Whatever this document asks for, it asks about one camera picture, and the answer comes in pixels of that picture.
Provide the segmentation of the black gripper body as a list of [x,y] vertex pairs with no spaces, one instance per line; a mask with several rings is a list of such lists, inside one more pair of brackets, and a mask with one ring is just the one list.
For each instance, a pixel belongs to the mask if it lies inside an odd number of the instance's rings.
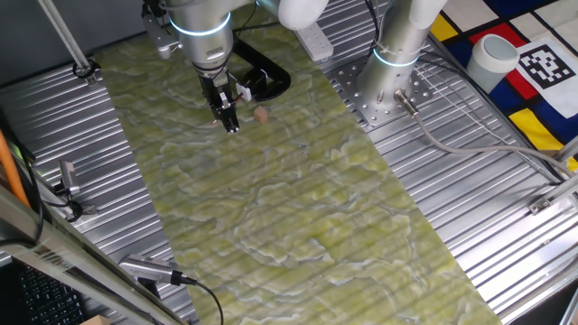
[[228,68],[222,66],[214,70],[197,69],[203,96],[211,108],[226,109],[232,104],[232,92],[228,80]]

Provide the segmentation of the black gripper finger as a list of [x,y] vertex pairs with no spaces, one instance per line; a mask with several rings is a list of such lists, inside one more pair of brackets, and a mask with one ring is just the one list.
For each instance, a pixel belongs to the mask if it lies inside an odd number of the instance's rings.
[[221,122],[224,128],[227,128],[227,120],[225,116],[225,107],[223,105],[210,105],[211,112],[214,118]]
[[230,101],[225,92],[220,92],[219,97],[221,99],[221,122],[229,134],[234,134],[239,130],[236,103],[235,101]]

